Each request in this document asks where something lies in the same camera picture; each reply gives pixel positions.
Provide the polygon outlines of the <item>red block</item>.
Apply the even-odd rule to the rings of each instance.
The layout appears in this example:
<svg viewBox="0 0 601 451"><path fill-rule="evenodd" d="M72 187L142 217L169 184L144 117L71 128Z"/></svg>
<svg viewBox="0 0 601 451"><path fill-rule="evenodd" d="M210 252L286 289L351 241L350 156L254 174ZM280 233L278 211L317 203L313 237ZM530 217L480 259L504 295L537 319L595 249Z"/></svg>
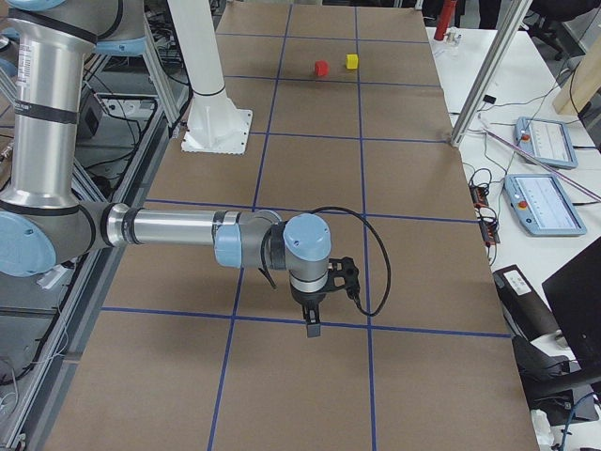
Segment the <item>red block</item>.
<svg viewBox="0 0 601 451"><path fill-rule="evenodd" d="M330 67L327 61L325 60L317 60L314 64L314 76L315 77L325 77L329 74Z"/></svg>

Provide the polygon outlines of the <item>yellow block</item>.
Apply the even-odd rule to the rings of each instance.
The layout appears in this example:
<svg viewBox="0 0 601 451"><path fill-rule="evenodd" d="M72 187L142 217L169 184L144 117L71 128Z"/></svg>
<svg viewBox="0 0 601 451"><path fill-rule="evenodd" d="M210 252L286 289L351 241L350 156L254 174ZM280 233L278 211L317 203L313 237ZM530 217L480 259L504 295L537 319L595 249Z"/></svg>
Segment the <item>yellow block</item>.
<svg viewBox="0 0 601 451"><path fill-rule="evenodd" d="M348 70L356 70L359 67L359 56L357 54L346 55L346 68Z"/></svg>

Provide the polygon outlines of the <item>orange circuit board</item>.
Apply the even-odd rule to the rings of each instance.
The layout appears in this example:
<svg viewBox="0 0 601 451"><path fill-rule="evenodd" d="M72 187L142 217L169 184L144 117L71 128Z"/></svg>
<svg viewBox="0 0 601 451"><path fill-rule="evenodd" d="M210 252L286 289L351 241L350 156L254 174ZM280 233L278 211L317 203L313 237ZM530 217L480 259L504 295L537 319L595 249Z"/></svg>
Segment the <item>orange circuit board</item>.
<svg viewBox="0 0 601 451"><path fill-rule="evenodd" d="M487 200L487 195L489 193L489 188L487 185L471 185L470 186L470 196L473 202L473 206L477 209L488 207L489 203Z"/></svg>

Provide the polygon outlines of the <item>lower blue teach pendant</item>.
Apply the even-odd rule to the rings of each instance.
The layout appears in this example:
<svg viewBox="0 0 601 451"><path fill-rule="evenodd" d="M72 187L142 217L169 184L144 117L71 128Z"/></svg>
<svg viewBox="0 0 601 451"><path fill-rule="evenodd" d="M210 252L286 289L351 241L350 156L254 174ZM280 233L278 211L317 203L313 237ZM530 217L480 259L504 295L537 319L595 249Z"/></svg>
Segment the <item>lower blue teach pendant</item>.
<svg viewBox="0 0 601 451"><path fill-rule="evenodd" d="M532 236L576 237L587 232L555 176L509 175L504 179L504 192L516 218Z"/></svg>

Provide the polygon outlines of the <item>blue teach pendant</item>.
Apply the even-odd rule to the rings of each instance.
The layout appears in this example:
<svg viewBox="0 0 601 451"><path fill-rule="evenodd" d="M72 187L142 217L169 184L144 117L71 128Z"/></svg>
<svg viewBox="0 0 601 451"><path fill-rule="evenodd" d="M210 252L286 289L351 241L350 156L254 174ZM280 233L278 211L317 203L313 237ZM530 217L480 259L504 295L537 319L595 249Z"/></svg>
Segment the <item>blue teach pendant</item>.
<svg viewBox="0 0 601 451"><path fill-rule="evenodd" d="M516 218L532 236L576 237L587 232L555 176L509 175L504 179L504 192Z"/></svg>
<svg viewBox="0 0 601 451"><path fill-rule="evenodd" d="M563 169L578 166L569 131L563 122L519 117L515 136L516 145L538 161Z"/></svg>

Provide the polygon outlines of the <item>black monitor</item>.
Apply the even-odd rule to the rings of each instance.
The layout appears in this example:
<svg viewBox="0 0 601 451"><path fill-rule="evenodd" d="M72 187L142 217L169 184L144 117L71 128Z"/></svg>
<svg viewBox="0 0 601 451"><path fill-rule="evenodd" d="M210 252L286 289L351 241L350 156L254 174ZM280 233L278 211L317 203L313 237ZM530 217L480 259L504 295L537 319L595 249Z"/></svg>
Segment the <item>black monitor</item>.
<svg viewBox="0 0 601 451"><path fill-rule="evenodd" d="M577 360L600 363L600 239L542 285L550 309Z"/></svg>

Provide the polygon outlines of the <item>upper blue teach pendant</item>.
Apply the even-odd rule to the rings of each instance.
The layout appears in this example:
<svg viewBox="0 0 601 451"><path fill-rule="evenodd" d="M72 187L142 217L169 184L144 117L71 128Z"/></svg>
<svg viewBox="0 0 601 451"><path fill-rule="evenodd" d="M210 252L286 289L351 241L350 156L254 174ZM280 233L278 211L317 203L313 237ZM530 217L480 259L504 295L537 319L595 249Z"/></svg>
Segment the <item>upper blue teach pendant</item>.
<svg viewBox="0 0 601 451"><path fill-rule="evenodd" d="M516 145L538 161L563 169L578 166L569 131L563 122L519 117L515 136Z"/></svg>

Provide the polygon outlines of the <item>red cylinder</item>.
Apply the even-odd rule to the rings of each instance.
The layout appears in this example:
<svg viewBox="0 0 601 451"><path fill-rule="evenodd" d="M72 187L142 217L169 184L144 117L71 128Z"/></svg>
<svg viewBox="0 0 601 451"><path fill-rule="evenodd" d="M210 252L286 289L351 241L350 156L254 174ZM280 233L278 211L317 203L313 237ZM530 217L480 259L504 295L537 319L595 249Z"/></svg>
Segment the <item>red cylinder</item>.
<svg viewBox="0 0 601 451"><path fill-rule="evenodd" d="M451 19L454 17L454 14L455 14L456 4L457 4L456 0L445 0L443 2L442 9L441 9L441 12L439 15L439 21L438 21L436 31L434 34L434 40L437 40L437 41L444 40L446 33L447 33L447 29L451 22Z"/></svg>

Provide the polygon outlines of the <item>white pedestal column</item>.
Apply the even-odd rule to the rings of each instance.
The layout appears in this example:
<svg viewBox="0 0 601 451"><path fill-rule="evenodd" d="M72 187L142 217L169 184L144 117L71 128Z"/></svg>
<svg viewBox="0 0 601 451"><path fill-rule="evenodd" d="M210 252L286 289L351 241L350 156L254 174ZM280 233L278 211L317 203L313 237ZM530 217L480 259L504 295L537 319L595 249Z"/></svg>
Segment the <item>white pedestal column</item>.
<svg viewBox="0 0 601 451"><path fill-rule="evenodd" d="M241 155L253 119L227 95L215 28L208 1L168 3L193 92L182 149Z"/></svg>

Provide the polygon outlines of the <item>aluminium frame post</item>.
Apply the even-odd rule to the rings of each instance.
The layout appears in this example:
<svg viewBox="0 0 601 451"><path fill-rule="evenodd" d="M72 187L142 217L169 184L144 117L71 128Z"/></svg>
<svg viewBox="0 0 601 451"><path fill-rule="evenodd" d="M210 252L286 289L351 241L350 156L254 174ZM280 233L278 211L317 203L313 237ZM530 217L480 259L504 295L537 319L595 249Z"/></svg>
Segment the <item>aluminium frame post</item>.
<svg viewBox="0 0 601 451"><path fill-rule="evenodd" d="M476 79L470 89L470 93L466 98L464 106L454 125L450 136L450 144L453 147L458 148L463 137L467 133L468 127L476 116L477 110L484 99L484 95L488 90L492 78L511 45L517 29L530 9L531 4L532 0L519 0L513 1L509 7L505 18L501 23L501 28L497 31L497 34L491 43L484 62L478 71Z"/></svg>

